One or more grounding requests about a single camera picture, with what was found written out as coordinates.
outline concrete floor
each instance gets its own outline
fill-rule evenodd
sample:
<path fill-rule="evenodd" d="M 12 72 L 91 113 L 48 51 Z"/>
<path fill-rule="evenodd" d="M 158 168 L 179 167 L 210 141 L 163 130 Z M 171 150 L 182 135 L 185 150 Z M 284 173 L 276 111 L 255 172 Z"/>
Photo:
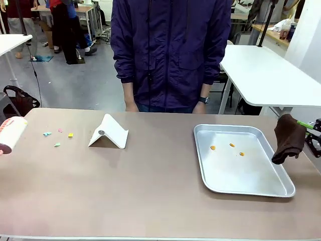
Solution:
<path fill-rule="evenodd" d="M 34 63 L 40 83 L 43 107 L 99 109 L 105 112 L 125 110 L 121 82 L 116 78 L 113 51 L 108 44 L 97 44 L 97 53 L 85 57 L 86 64 L 67 65 L 63 53 L 54 54 L 49 47 L 42 47 L 40 42 L 45 36 L 38 32 L 38 55 L 54 58 L 48 63 Z M 22 89 L 31 96 L 39 98 L 37 81 L 31 63 L 27 60 L 28 50 L 24 48 L 24 58 L 16 59 L 10 53 L 13 70 Z M 0 90 L 10 84 L 11 74 L 4 56 L 0 57 Z M 213 90 L 220 90 L 222 84 L 214 84 Z M 211 103 L 207 105 L 207 113 L 218 113 L 221 103 L 220 93 L 211 93 Z M 234 114 L 239 94 L 233 95 L 233 107 L 226 108 L 225 114 Z"/>

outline white folded stand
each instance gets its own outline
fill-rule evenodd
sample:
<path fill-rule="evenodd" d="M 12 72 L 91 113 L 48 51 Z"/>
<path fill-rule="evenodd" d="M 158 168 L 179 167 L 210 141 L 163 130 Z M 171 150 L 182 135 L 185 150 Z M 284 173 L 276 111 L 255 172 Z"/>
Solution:
<path fill-rule="evenodd" d="M 110 114 L 105 114 L 100 126 L 97 127 L 92 135 L 88 146 L 91 146 L 101 136 L 107 136 L 116 146 L 124 149 L 127 142 L 128 130 L 124 130 Z"/>

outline metal tray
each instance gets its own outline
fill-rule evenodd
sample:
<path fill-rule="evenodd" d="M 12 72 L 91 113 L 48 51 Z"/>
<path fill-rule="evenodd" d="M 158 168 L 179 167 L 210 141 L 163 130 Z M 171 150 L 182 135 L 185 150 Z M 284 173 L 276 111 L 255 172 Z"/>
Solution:
<path fill-rule="evenodd" d="M 295 186 L 283 166 L 271 162 L 274 152 L 259 129 L 197 125 L 194 136 L 203 182 L 213 192 L 270 197 L 295 195 Z"/>

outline tray rim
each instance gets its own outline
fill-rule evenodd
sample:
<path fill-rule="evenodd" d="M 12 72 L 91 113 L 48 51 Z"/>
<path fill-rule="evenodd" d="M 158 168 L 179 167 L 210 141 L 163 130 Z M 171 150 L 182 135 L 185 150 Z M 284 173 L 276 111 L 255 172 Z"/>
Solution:
<path fill-rule="evenodd" d="M 194 132 L 194 138 L 195 138 L 195 144 L 196 144 L 196 150 L 197 150 L 197 157 L 198 157 L 198 159 L 199 159 L 199 164 L 200 164 L 200 171 L 201 171 L 201 175 L 202 175 L 202 180 L 203 180 L 204 185 L 205 185 L 208 189 L 210 189 L 212 192 L 215 192 L 215 193 L 223 193 L 223 194 L 224 194 L 224 193 L 226 193 L 226 194 L 238 194 L 238 195 L 241 194 L 241 195 L 254 195 L 254 196 L 280 197 L 280 198 L 292 198 L 292 197 L 296 194 L 296 187 L 295 187 L 294 183 L 292 182 L 291 178 L 289 177 L 288 173 L 286 172 L 286 170 L 285 170 L 285 168 L 283 167 L 282 164 L 280 164 L 279 166 L 280 166 L 281 169 L 285 172 L 287 179 L 289 180 L 290 184 L 293 186 L 293 189 L 294 189 L 294 191 L 293 191 L 290 195 L 268 195 L 268 194 L 259 194 L 259 193 L 234 192 L 234 191 L 233 191 L 233 192 L 232 192 L 232 191 L 224 191 L 224 192 L 222 192 L 222 191 L 218 191 L 218 190 L 215 190 L 215 189 L 211 188 L 211 187 L 208 185 L 208 183 L 206 182 L 205 177 L 204 177 L 204 172 L 202 171 L 202 169 L 203 169 L 202 166 L 203 166 L 203 165 L 202 165 L 201 158 L 200 158 L 200 151 L 199 151 L 199 147 L 198 147 L 198 140 L 197 140 L 197 137 L 196 137 L 196 134 L 197 134 L 197 133 L 196 133 L 196 128 L 199 127 L 199 126 L 253 128 L 253 129 L 258 130 L 258 131 L 262 134 L 262 136 L 264 137 L 265 141 L 266 141 L 267 144 L 268 144 L 269 149 L 270 149 L 273 153 L 274 153 L 274 150 L 273 150 L 273 148 L 271 147 L 270 143 L 267 141 L 264 133 L 263 133 L 260 129 L 256 128 L 256 127 L 243 126 L 243 125 L 221 125 L 221 124 L 198 124 L 198 125 L 196 125 L 196 126 L 194 127 L 193 132 Z"/>

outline wristwatch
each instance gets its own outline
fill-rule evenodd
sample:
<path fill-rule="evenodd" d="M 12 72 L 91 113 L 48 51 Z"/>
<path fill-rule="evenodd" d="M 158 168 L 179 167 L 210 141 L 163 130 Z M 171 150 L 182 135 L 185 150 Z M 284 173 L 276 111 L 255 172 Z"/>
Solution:
<path fill-rule="evenodd" d="M 203 102 L 203 103 L 205 103 L 205 104 L 208 104 L 208 103 L 210 102 L 210 98 L 209 98 L 209 97 L 206 97 L 206 98 L 200 97 L 199 101 L 200 101 L 200 102 Z"/>

